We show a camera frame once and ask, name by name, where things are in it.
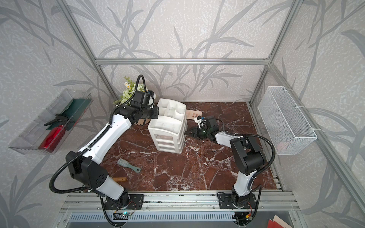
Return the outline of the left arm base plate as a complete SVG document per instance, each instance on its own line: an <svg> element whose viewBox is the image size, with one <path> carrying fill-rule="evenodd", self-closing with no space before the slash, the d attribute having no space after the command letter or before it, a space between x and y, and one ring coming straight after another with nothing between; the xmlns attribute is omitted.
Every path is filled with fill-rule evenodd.
<svg viewBox="0 0 365 228"><path fill-rule="evenodd" d="M143 194L128 194L121 196L120 199L114 200L109 197L104 202L106 210L127 209L141 210L144 202Z"/></svg>

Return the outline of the beige postcard red characters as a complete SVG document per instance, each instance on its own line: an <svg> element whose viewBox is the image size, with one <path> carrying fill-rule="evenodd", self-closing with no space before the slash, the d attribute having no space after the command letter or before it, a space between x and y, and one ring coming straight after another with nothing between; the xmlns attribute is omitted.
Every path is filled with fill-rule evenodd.
<svg viewBox="0 0 365 228"><path fill-rule="evenodd" d="M194 120L198 116L202 116L202 111L197 110L186 110L186 118L189 120Z"/></svg>

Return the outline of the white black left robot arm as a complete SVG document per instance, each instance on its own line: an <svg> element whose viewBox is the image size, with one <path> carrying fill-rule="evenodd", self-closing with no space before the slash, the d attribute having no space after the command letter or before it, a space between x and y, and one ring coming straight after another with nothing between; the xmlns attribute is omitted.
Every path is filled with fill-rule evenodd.
<svg viewBox="0 0 365 228"><path fill-rule="evenodd" d="M103 158L119 137L134 123L141 119L157 119L159 108L155 105L141 109L128 105L117 106L109 119L109 123L91 142L79 152L70 152L66 156L70 176L84 184L92 192L123 203L127 200L127 190L114 181L106 169L100 166Z"/></svg>

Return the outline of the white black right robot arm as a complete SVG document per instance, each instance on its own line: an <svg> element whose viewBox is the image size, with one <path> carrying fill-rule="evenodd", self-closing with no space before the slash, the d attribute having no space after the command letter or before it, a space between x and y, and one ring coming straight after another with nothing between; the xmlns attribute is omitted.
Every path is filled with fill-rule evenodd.
<svg viewBox="0 0 365 228"><path fill-rule="evenodd" d="M220 129L213 116L199 116L194 119L197 126L185 131L185 135L199 140L210 141L232 149L236 166L239 169L237 180L232 189L232 198L243 200L252 192L253 180L267 169L267 164L260 151L257 138L260 135L234 134Z"/></svg>

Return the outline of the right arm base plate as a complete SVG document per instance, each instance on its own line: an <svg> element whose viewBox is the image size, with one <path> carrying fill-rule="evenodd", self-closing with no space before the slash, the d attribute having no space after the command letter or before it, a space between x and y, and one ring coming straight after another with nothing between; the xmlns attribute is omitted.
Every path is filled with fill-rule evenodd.
<svg viewBox="0 0 365 228"><path fill-rule="evenodd" d="M243 197L235 193L218 192L217 198L220 209L255 209L257 203L255 194L251 192Z"/></svg>

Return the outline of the white plastic drawer organizer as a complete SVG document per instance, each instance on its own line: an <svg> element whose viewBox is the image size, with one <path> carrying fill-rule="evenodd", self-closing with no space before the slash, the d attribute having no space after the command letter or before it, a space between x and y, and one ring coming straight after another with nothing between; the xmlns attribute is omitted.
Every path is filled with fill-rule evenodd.
<svg viewBox="0 0 365 228"><path fill-rule="evenodd" d="M157 150L181 154L187 130L186 105L161 98L157 104L159 115L149 122L148 130Z"/></svg>

